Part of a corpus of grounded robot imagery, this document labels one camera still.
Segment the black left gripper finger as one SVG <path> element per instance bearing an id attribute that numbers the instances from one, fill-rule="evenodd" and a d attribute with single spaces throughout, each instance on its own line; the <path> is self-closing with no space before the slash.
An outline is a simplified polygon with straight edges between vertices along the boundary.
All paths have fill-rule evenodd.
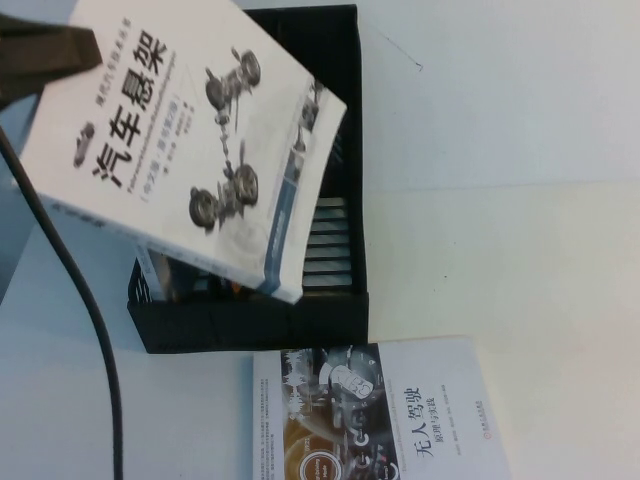
<path id="1" fill-rule="evenodd" d="M 1 107 L 102 64 L 89 28 L 1 16 Z"/>

